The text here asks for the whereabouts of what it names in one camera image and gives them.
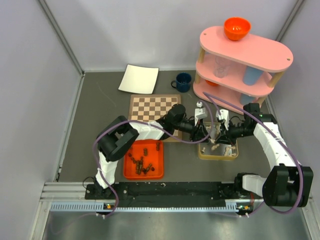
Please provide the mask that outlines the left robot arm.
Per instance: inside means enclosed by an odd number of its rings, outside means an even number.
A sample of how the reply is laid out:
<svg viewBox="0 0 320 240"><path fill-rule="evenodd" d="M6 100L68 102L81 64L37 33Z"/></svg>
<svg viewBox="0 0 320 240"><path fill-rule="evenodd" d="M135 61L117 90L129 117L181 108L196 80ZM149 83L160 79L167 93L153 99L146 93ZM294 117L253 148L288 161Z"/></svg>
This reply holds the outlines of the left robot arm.
<svg viewBox="0 0 320 240"><path fill-rule="evenodd" d="M163 141L172 138L174 131L189 134L188 144L209 142L210 131L203 123L205 118L213 119L208 104L198 106L194 115L186 117L186 108L175 104L161 118L151 122L128 120L123 115L117 117L96 137L92 153L97 165L93 188L102 198L109 198L114 191L115 172L118 161L136 141Z"/></svg>

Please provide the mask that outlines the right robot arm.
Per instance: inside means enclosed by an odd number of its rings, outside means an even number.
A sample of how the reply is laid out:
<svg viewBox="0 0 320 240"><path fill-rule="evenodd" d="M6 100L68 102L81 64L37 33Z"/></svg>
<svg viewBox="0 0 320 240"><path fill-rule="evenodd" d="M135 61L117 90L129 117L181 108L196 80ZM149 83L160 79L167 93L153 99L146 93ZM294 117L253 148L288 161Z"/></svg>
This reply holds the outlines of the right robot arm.
<svg viewBox="0 0 320 240"><path fill-rule="evenodd" d="M242 110L244 120L238 124L232 123L228 110L217 110L220 128L215 143L235 145L238 138L254 136L268 160L270 173L266 178L239 173L234 180L234 194L245 198L252 192L269 207L305 207L314 177L312 169L294 160L272 114L262 113L258 103L246 104Z"/></svg>

